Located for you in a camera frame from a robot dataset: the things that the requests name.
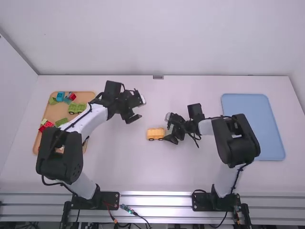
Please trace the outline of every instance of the black mounting bracket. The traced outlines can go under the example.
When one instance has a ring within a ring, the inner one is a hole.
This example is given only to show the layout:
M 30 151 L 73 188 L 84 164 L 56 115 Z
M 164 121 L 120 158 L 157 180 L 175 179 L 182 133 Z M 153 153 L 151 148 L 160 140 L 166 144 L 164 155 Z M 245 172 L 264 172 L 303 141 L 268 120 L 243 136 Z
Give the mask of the black mounting bracket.
M 76 195 L 72 196 L 71 201 L 66 201 L 63 206 L 60 229 L 66 229 L 68 224 L 69 212 L 76 210 L 118 210 L 120 205 L 119 192 L 100 192 L 96 191 L 94 198 L 86 200 Z
M 98 192 L 99 203 L 92 204 L 92 201 L 73 195 L 71 209 L 80 210 L 117 210 L 119 209 L 119 192 Z
M 237 193 L 228 194 L 224 198 L 219 198 L 214 185 L 212 185 L 212 191 L 210 193 L 192 193 L 193 211 L 233 212 L 234 208 L 241 208 L 240 196 Z

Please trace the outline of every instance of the white table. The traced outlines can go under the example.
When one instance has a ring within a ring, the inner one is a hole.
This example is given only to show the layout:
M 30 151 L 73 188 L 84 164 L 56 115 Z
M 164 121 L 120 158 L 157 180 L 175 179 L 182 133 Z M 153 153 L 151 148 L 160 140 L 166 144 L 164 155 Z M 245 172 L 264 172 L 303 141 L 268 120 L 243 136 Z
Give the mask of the white table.
M 98 93 L 108 79 L 138 89 L 147 105 L 134 110 L 143 115 L 140 120 L 126 125 L 116 115 L 90 136 L 83 171 L 102 190 L 120 191 L 120 203 L 134 206 L 150 222 L 218 223 L 224 213 L 193 212 L 189 197 L 194 189 L 210 190 L 221 164 L 213 137 L 203 137 L 197 149 L 188 137 L 178 146 L 149 142 L 146 130 L 166 127 L 167 112 L 187 118 L 187 105 L 193 103 L 201 103 L 206 116 L 218 116 L 223 113 L 220 98 L 224 93 L 265 94 L 286 159 L 254 162 L 243 172 L 237 191 L 249 204 L 254 224 L 305 225 L 305 116 L 289 78 L 283 76 L 165 76 L 164 80 L 152 76 L 38 77 L 0 176 L 0 201 L 6 204 L 0 208 L 0 220 L 60 221 L 70 194 L 62 187 L 43 186 L 32 154 L 45 104 L 53 91 Z M 76 211 L 71 214 L 73 221 Z M 121 222 L 141 221 L 121 210 L 114 214 Z M 232 224 L 228 216 L 224 223 Z M 81 211 L 80 221 L 90 220 L 111 221 L 107 212 Z

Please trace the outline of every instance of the green lego brick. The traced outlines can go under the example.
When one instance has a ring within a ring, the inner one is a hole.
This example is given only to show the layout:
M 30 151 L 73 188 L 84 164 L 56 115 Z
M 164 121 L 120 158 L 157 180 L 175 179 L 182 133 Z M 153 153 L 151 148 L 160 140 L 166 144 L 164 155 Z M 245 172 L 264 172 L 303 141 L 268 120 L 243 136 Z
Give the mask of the green lego brick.
M 77 113 L 81 113 L 83 112 L 87 107 L 87 104 L 86 103 L 80 103 L 77 105 Z
M 63 119 L 58 120 L 57 122 L 55 122 L 55 126 L 59 127 L 60 125 L 65 124 L 67 122 L 68 122 L 68 119 L 67 118 L 63 118 Z
M 77 113 L 77 103 L 70 103 L 68 112 L 71 115 L 76 114 Z
M 48 120 L 46 118 L 44 118 L 42 121 L 41 121 L 41 125 L 44 125 Z
M 49 99 L 49 104 L 50 104 L 50 105 L 54 105 L 54 104 L 57 104 L 57 103 L 58 103 L 58 102 L 57 102 L 56 98 L 51 97 L 51 98 Z

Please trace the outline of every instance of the black cable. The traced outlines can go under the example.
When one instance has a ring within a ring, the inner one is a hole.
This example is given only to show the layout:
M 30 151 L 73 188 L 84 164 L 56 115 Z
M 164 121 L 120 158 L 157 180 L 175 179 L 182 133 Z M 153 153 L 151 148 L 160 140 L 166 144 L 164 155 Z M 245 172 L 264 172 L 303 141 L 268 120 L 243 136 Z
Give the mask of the black cable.
M 76 217 L 76 221 L 75 221 L 75 223 L 77 223 L 77 222 L 78 222 L 78 218 L 80 217 L 80 212 L 81 212 L 81 210 L 80 210 L 80 209 L 78 209 L 78 213 L 77 213 L 77 217 Z
M 225 218 L 227 218 L 227 214 L 228 214 L 228 212 L 225 213 L 224 218 L 223 218 L 223 220 L 221 220 L 220 224 L 218 224 L 217 226 L 213 226 L 213 224 L 210 224 L 210 226 L 212 228 L 219 228 L 222 225 L 222 223 L 224 222 Z
M 58 143 L 59 139 L 61 138 L 61 136 L 65 133 L 66 130 L 68 130 L 69 128 L 71 127 L 74 127 L 75 124 L 77 124 L 82 118 L 84 118 L 86 115 L 88 115 L 90 112 L 92 112 L 92 106 L 90 103 L 89 104 L 89 107 L 90 109 L 81 117 L 79 117 L 75 122 L 71 123 L 69 126 L 67 126 L 58 136 L 57 136 L 57 139 L 54 141 L 54 143 L 52 144 L 51 148 L 50 148 L 50 152 L 54 149 L 54 147 L 56 146 L 56 144 Z M 44 181 L 44 175 L 41 176 L 41 180 L 42 180 L 42 183 L 46 186 L 53 186 L 53 185 L 60 185 L 60 186 L 64 186 L 69 192 L 71 192 L 72 194 L 77 195 L 77 193 L 73 192 L 72 190 L 70 190 L 67 185 L 63 182 L 57 182 L 57 183 L 52 183 L 52 184 L 48 184 Z
M 125 225 L 121 225 L 119 223 L 116 223 L 116 224 L 119 226 L 119 228 L 126 228 L 126 227 L 128 227 L 130 225 L 130 223 L 127 223 Z
M 235 181 L 234 181 L 234 184 L 233 184 L 233 186 L 231 187 L 230 194 L 232 194 L 233 191 L 234 191 L 234 189 L 236 189 L 236 183 L 237 183 L 237 180 L 238 180 L 238 177 L 239 177 L 240 172 L 242 172 L 242 171 L 244 170 L 244 168 L 245 168 L 247 165 L 249 165 L 249 164 L 251 164 L 251 163 L 246 163 L 245 165 L 241 166 L 241 167 L 238 169 L 237 174 L 236 174 L 236 178 L 235 178 Z M 212 228 L 219 228 L 219 227 L 222 225 L 222 223 L 224 222 L 225 218 L 227 217 L 227 214 L 228 214 L 228 212 L 225 213 L 223 220 L 222 220 L 222 221 L 220 222 L 220 224 L 218 224 L 216 227 L 213 226 L 212 224 L 210 224 L 210 226 L 211 226 Z
M 133 215 L 134 215 L 134 216 L 138 216 L 138 217 L 140 217 L 141 219 L 145 220 L 145 222 L 146 222 L 146 223 L 148 224 L 148 226 L 149 226 L 149 229 L 152 228 L 151 225 L 149 224 L 149 222 L 148 222 L 144 217 L 140 216 L 140 215 L 139 215 L 138 213 L 136 213 L 136 212 L 134 212 Z
M 196 190 L 192 193 L 192 196 L 193 196 L 193 194 L 195 194 L 196 192 L 203 192 L 203 193 L 206 193 L 206 191 L 203 190 L 203 189 L 196 189 Z M 200 205 L 200 202 L 197 200 L 197 198 L 195 197 L 195 195 L 194 195 L 194 200 L 196 201 L 197 204 Z
M 53 186 L 53 185 L 64 186 L 69 192 L 71 192 L 72 194 L 74 194 L 74 195 L 76 195 L 76 196 L 78 197 L 77 193 L 75 193 L 75 192 L 73 192 L 71 189 L 69 189 L 68 186 L 67 186 L 65 183 L 63 183 L 63 182 L 56 182 L 56 183 L 48 184 L 48 183 L 46 183 L 46 182 L 44 181 L 44 175 L 41 176 L 41 180 L 42 180 L 42 183 L 43 183 L 44 185 L 46 185 L 46 186 Z

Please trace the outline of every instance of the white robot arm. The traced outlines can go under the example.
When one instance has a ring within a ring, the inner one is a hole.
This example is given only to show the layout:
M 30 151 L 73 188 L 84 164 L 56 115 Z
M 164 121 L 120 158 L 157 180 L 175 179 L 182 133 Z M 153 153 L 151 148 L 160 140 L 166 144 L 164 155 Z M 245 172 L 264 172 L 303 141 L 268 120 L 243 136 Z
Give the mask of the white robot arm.
M 193 192 L 193 210 L 233 211 L 234 217 L 236 217 L 235 222 L 238 224 L 237 212 L 241 209 L 245 223 L 250 229 L 248 205 L 241 204 L 239 195 L 234 193 L 234 189 L 240 172 L 245 166 L 252 163 L 255 157 L 260 155 L 261 150 L 245 115 L 205 118 L 200 104 L 188 105 L 188 112 L 189 121 L 185 121 L 178 114 L 168 113 L 166 115 L 165 121 L 171 132 L 164 137 L 164 140 L 177 145 L 178 140 L 184 140 L 185 134 L 188 134 L 199 148 L 197 141 L 201 139 L 201 136 L 213 135 L 219 158 L 222 161 L 211 192 L 208 193 L 201 189 L 196 190 L 201 193 Z
M 59 181 L 69 191 L 90 200 L 99 191 L 99 186 L 82 171 L 82 144 L 100 124 L 114 114 L 120 114 L 127 124 L 141 118 L 132 109 L 145 105 L 146 101 L 137 90 L 126 90 L 122 83 L 107 81 L 104 92 L 87 104 L 86 109 L 76 118 L 59 128 L 46 128 L 41 137 L 36 171 L 44 177 Z M 64 153 L 56 152 L 64 148 Z

